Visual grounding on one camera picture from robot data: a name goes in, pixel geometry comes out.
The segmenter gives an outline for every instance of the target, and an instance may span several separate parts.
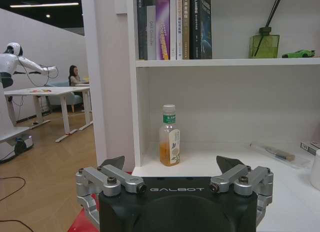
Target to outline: bolt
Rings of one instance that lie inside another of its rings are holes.
[[[115,177],[108,177],[108,179],[106,181],[108,184],[116,184],[117,183],[117,179]]]
[[[248,183],[249,182],[249,179],[247,176],[241,176],[239,178],[239,183]]]
[[[220,190],[219,185],[217,185],[216,183],[210,184],[209,188],[210,188],[212,193],[218,193],[219,190]]]
[[[144,193],[147,190],[147,186],[143,183],[139,184],[136,188],[136,193]]]

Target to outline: white cup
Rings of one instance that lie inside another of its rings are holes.
[[[320,190],[320,149],[316,151],[316,155],[314,157],[310,180],[311,184],[316,189]]]

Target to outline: purple book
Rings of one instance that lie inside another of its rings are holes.
[[[156,59],[170,59],[170,0],[155,0]]]

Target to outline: plastic bottle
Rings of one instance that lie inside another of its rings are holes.
[[[160,161],[165,166],[180,162],[180,130],[176,126],[176,106],[163,106],[163,126],[159,130]]]

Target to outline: white bottle cap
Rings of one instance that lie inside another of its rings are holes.
[[[176,106],[173,104],[165,104],[163,106],[163,112],[165,113],[175,113],[176,112]]]

